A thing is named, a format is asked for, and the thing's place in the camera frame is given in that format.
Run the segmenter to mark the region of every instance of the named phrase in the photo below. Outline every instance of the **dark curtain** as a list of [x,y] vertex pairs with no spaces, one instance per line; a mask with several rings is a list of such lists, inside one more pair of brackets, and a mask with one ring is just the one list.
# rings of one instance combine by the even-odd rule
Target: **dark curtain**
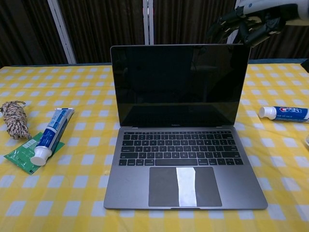
[[154,0],[154,43],[211,43],[207,29],[234,6],[233,0]]
[[0,66],[68,63],[46,0],[0,1]]
[[145,44],[142,0],[59,0],[77,63],[110,62],[113,45]]
[[286,26],[254,47],[251,59],[309,58],[309,27]]

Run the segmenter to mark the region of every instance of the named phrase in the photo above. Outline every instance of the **blue toothpaste tube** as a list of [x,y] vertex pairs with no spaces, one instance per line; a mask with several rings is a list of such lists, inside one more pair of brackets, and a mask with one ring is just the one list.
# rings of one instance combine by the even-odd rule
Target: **blue toothpaste tube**
[[271,120],[309,122],[309,109],[280,106],[261,107],[259,117],[268,117]]
[[39,143],[34,148],[35,155],[30,159],[31,163],[43,166],[48,157],[55,151],[69,119],[74,113],[73,108],[57,108],[51,121],[47,125]]

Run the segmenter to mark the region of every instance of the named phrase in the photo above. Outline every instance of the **trackpad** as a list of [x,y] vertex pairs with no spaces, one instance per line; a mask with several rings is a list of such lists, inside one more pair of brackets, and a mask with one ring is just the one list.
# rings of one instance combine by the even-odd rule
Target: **trackpad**
[[222,206],[212,167],[150,168],[149,206]]

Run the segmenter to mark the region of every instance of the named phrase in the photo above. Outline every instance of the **yellow checkered tablecloth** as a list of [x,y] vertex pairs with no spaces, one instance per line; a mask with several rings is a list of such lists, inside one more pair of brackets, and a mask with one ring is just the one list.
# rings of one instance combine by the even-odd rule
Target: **yellow checkered tablecloth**
[[119,122],[110,66],[4,67],[0,104],[27,103],[32,135],[54,108],[74,107],[65,146],[28,175],[3,155],[0,116],[0,231],[309,231],[309,124],[260,119],[261,106],[309,107],[309,74],[299,64],[249,65],[235,127],[265,193],[266,210],[134,211],[102,207]]

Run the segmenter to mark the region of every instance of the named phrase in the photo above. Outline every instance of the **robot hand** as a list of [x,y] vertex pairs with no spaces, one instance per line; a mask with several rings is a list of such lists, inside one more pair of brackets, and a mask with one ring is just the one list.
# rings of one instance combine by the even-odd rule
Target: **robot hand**
[[256,46],[285,25],[309,26],[309,0],[243,0],[239,6],[214,23],[207,37],[217,43],[234,30],[234,43]]

